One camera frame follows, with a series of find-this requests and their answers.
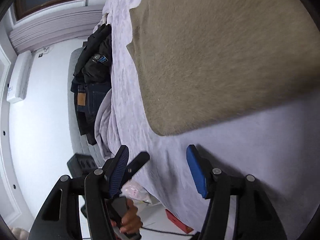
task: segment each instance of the gray upholstered headboard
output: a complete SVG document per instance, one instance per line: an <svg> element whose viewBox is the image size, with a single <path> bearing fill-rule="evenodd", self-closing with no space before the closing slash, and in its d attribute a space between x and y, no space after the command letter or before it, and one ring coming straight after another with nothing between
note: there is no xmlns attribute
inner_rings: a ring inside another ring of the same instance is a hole
<svg viewBox="0 0 320 240"><path fill-rule="evenodd" d="M98 145L96 144L92 146L88 144L86 136L80 135L78 123L76 119L74 95L70 91L75 66L82 50L83 48L79 48L72 52L70 57L70 63L69 63L69 71L68 71L68 115L69 115L69 129L70 129L72 149L73 149L73 153L91 155L94 158L96 164L98 166L102 166L104 164L104 161L100 154Z"/></svg>

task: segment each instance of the pile of clothes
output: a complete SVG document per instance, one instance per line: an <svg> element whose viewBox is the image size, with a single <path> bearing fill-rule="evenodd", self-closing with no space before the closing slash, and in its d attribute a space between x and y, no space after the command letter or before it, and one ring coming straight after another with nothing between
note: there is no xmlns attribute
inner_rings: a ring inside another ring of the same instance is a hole
<svg viewBox="0 0 320 240"><path fill-rule="evenodd" d="M111 89L111 25L101 25L87 41L73 74L71 92L79 131L95 145L94 123L101 102Z"/></svg>

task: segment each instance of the round badge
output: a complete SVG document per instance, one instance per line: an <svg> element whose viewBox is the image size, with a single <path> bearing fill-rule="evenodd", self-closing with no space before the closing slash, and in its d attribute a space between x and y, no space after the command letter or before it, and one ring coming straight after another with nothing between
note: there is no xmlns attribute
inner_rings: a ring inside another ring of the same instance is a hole
<svg viewBox="0 0 320 240"><path fill-rule="evenodd" d="M94 59L99 59L101 57L101 55L100 54L96 54L96 55L94 55Z"/></svg>

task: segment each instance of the brown window frame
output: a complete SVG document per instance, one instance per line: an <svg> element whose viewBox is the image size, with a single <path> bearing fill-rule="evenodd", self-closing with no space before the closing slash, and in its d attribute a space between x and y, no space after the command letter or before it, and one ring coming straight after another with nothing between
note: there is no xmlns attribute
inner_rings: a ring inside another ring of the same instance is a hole
<svg viewBox="0 0 320 240"><path fill-rule="evenodd" d="M48 1L48 2L45 2L40 5L37 5L37 6L33 7L32 9L24 10L23 9L24 0L15 0L14 1L14 14L15 14L16 20L19 21L34 12L48 8L52 5L56 5L56 4L64 3L64 2L69 2L69 1L74 1L74 0L52 0L52 1Z"/></svg>

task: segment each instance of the brown leather patch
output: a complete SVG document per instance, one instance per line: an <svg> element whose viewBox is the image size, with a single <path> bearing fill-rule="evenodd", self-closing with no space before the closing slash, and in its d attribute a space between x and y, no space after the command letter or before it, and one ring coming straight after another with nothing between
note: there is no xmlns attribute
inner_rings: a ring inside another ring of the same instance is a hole
<svg viewBox="0 0 320 240"><path fill-rule="evenodd" d="M78 106L85 106L85 93L78 93Z"/></svg>

